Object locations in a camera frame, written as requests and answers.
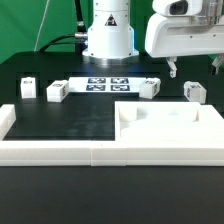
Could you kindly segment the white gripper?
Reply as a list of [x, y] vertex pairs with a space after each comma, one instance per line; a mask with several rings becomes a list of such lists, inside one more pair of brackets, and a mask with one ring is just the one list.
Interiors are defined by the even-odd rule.
[[212, 62], [216, 75], [224, 63], [224, 0], [153, 0], [145, 50], [153, 58], [167, 57], [170, 77], [178, 56], [219, 54]]

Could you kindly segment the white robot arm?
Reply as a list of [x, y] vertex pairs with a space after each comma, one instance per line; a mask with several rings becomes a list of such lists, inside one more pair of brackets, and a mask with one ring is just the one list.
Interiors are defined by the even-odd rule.
[[[164, 58], [176, 75], [181, 56], [210, 55], [213, 72], [224, 64], [224, 0], [153, 0], [145, 50]], [[130, 0], [93, 0], [93, 23], [87, 32], [85, 60], [107, 65], [139, 55], [130, 26]]]

